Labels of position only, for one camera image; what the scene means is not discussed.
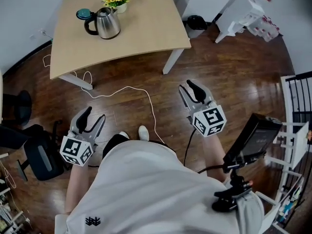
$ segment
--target black cable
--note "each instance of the black cable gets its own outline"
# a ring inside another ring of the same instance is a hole
[[[190,144],[191,144],[191,141],[192,141],[192,137],[193,137],[195,131],[196,131],[196,129],[193,130],[193,132],[192,132],[192,134],[191,134],[191,136],[190,136],[189,143],[187,144],[187,148],[186,148],[186,150],[185,150],[185,157],[184,157],[184,162],[183,162],[183,165],[184,165],[184,166],[185,166],[187,151],[188,151],[188,149],[189,149],[189,147],[190,147]],[[198,173],[200,174],[200,173],[202,173],[202,172],[204,172],[204,171],[208,171],[208,170],[212,170],[212,169],[219,169],[219,168],[223,168],[223,165],[209,166],[209,167],[206,167],[206,168],[203,169],[203,170],[200,170]]]
[[[187,148],[186,148],[186,150],[185,150],[184,163],[183,163],[184,166],[185,166],[185,161],[186,161],[187,150],[188,150],[189,147],[190,147],[191,140],[192,140],[192,137],[193,137],[195,131],[196,131],[196,128],[193,130],[193,132],[192,132],[192,134],[191,134],[191,137],[190,137],[190,140],[189,140],[189,143],[187,144]]]

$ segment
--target kettle handle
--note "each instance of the kettle handle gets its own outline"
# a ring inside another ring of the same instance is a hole
[[[97,36],[98,35],[98,31],[97,30],[90,30],[89,29],[89,23],[91,23],[92,21],[95,21],[97,18],[96,14],[93,14],[89,19],[87,19],[86,21],[84,21],[84,29],[86,30],[86,32],[92,36]]]

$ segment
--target electric kettle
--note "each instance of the electric kettle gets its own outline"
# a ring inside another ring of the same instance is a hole
[[[84,28],[87,33],[93,36],[99,35],[102,39],[112,39],[121,31],[117,10],[103,7],[96,13],[89,9],[81,9],[76,13],[77,18],[85,20]],[[96,30],[89,29],[89,23],[94,21]]]

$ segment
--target flower vase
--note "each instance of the flower vase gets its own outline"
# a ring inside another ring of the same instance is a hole
[[[127,10],[127,3],[117,6],[116,9],[118,14],[124,13]]]

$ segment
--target wooden floor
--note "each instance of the wooden floor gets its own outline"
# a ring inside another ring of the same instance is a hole
[[[187,79],[197,80],[210,88],[217,103],[223,107],[228,123],[219,137],[227,151],[252,112],[285,120],[279,82],[281,76],[292,75],[293,69],[281,37],[266,43],[262,38],[244,32],[215,44],[217,35],[217,28],[211,26],[208,33],[192,39],[192,48],[183,52],[167,75],[162,74],[162,68],[170,52],[123,58],[90,67],[87,70],[92,73],[94,85],[91,93],[109,95],[127,85],[146,89],[154,105],[158,134],[182,160],[192,127],[186,119],[188,111],[180,98],[178,86],[185,85]],[[93,107],[89,125],[101,114],[106,114],[92,164],[100,164],[101,150],[120,131],[126,131],[135,139],[139,125],[143,124],[149,129],[151,139],[157,140],[150,104],[144,92],[128,89],[110,98],[92,99],[79,87],[61,79],[49,79],[49,68],[43,66],[42,58],[50,53],[51,47],[38,52],[16,73],[4,79],[6,93],[17,94],[26,89],[32,96],[33,111],[27,126],[40,124],[52,131],[53,122],[62,119],[59,134],[65,135],[71,118],[84,107]],[[78,76],[82,77],[83,73],[84,70],[80,70]],[[195,171],[205,166],[200,138],[199,134],[194,136],[186,162],[187,167]],[[33,226],[43,234],[52,234],[54,217],[63,212],[70,173],[40,182],[28,167],[29,181],[23,182],[16,169],[17,159],[25,160],[23,150],[15,151],[3,160],[17,185],[13,189],[16,203],[29,216]],[[96,173],[96,168],[90,168],[91,181]],[[259,160],[244,168],[242,173],[247,179],[254,180],[254,190],[274,195],[280,176],[277,168],[265,167]]]

